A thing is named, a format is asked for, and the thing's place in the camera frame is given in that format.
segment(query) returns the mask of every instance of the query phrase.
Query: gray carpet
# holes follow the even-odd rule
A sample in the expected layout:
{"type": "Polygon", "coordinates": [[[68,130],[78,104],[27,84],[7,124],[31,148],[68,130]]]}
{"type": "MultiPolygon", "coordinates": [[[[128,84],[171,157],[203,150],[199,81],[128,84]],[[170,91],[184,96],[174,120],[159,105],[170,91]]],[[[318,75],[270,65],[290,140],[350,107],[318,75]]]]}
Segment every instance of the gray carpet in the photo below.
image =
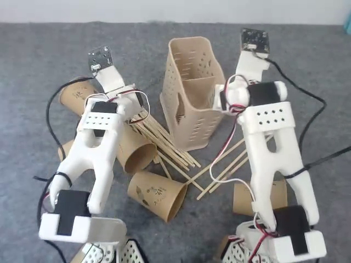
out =
{"type": "MultiPolygon", "coordinates": [[[[165,124],[158,95],[162,88],[167,44],[171,38],[204,36],[229,76],[239,55],[243,25],[221,24],[0,24],[0,262],[60,262],[57,253],[37,237],[36,205],[43,184],[34,175],[50,176],[58,167],[57,146],[44,121],[48,98],[58,85],[88,75],[87,51],[107,44],[114,63],[127,83],[136,83],[151,98],[152,114],[165,124]]],[[[341,26],[251,26],[269,32],[271,58],[306,89],[328,102],[325,113],[307,134],[304,162],[313,161],[350,144],[351,136],[351,36],[341,26]]],[[[268,81],[281,79],[271,67],[268,81]]],[[[309,117],[320,106],[316,101],[289,89],[300,134],[309,117]]],[[[62,142],[73,138],[77,117],[55,103],[52,124],[62,142]]],[[[220,149],[232,122],[224,119],[209,146],[192,154],[203,164],[220,149]]],[[[235,141],[241,138],[238,131],[235,141]]],[[[231,158],[238,155],[238,149],[231,158]]],[[[230,158],[221,163],[223,170],[230,158]]],[[[320,209],[317,229],[324,233],[328,256],[321,262],[351,262],[350,180],[351,154],[311,170],[320,209]]],[[[162,174],[159,166],[148,167],[162,174]]],[[[173,176],[184,181],[170,169],[173,176]]],[[[249,179],[248,165],[236,176],[249,179]]],[[[198,189],[189,187],[179,214],[169,224],[127,197],[129,175],[118,163],[104,216],[117,217],[128,226],[150,262],[207,262],[225,234],[250,218],[231,212],[233,185],[221,186],[199,202],[198,189]]],[[[198,180],[202,186],[210,176],[198,180]]],[[[75,189],[89,190],[93,175],[81,177],[75,189]]],[[[77,252],[77,244],[59,244],[66,257],[77,252]]]]}

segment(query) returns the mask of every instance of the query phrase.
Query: white perforated panel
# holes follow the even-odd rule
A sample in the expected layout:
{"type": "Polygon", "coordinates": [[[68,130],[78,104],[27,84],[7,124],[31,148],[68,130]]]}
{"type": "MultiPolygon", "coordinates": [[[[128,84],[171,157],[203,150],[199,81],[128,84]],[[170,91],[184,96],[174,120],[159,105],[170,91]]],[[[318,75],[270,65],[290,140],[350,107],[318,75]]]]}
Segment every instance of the white perforated panel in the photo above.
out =
{"type": "Polygon", "coordinates": [[[143,257],[135,241],[129,240],[123,249],[122,263],[144,263],[143,257]]]}
{"type": "Polygon", "coordinates": [[[114,130],[120,117],[116,113],[88,112],[82,120],[83,129],[114,130]]]}
{"type": "Polygon", "coordinates": [[[295,127],[290,102],[287,101],[248,107],[241,118],[249,134],[295,127]]]}

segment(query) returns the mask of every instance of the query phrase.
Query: beige utensil holder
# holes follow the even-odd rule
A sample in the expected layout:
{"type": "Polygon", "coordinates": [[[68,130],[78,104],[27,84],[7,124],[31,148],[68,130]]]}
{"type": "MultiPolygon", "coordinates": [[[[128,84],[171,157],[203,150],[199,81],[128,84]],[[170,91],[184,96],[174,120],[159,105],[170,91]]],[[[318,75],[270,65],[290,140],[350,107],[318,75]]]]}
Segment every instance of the beige utensil holder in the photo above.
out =
{"type": "Polygon", "coordinates": [[[128,196],[169,222],[182,206],[187,188],[186,184],[141,171],[132,177],[128,196]]]}
{"type": "Polygon", "coordinates": [[[81,116],[84,112],[84,102],[87,96],[98,93],[89,81],[77,82],[65,87],[59,97],[59,102],[81,116]]]}
{"type": "MultiPolygon", "coordinates": [[[[66,156],[73,144],[73,140],[63,145],[66,156]]],[[[134,174],[143,170],[152,162],[157,152],[156,145],[151,143],[140,134],[133,131],[128,125],[124,125],[124,132],[117,149],[117,159],[123,170],[128,174],[134,174]]],[[[62,153],[58,149],[59,158],[62,161],[62,153]]]]}
{"type": "Polygon", "coordinates": [[[224,84],[222,68],[204,37],[169,42],[161,105],[177,148],[204,148],[223,118],[212,110],[214,87],[224,84]]]}

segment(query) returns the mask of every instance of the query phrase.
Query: red wire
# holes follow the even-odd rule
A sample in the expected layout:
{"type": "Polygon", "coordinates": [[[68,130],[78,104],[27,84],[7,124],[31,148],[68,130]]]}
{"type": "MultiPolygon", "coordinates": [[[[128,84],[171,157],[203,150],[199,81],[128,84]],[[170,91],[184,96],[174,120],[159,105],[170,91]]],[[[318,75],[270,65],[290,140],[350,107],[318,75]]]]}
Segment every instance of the red wire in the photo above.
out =
{"type": "Polygon", "coordinates": [[[264,241],[264,239],[268,237],[268,234],[265,233],[263,234],[263,236],[259,239],[256,247],[254,248],[254,250],[252,251],[251,256],[248,258],[248,263],[252,263],[252,259],[254,258],[254,256],[257,254],[257,251],[259,250],[259,247],[261,246],[262,242],[264,241]]]}

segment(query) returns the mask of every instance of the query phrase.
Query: paper cup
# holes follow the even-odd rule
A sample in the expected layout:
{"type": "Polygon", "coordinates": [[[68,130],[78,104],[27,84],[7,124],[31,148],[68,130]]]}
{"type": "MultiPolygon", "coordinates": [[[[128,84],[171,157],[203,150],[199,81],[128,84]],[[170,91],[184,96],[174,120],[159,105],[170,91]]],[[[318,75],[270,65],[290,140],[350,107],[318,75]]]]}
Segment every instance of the paper cup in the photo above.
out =
{"type": "Polygon", "coordinates": [[[132,177],[128,196],[169,222],[182,206],[187,189],[186,184],[141,171],[132,177]]]}
{"type": "Polygon", "coordinates": [[[59,102],[75,114],[81,116],[84,112],[84,102],[87,96],[98,93],[88,81],[77,82],[64,88],[59,102]]]}
{"type": "Polygon", "coordinates": [[[128,125],[124,125],[122,139],[117,149],[117,159],[123,170],[128,174],[134,174],[143,170],[152,162],[156,155],[156,146],[133,131],[128,125]]]}

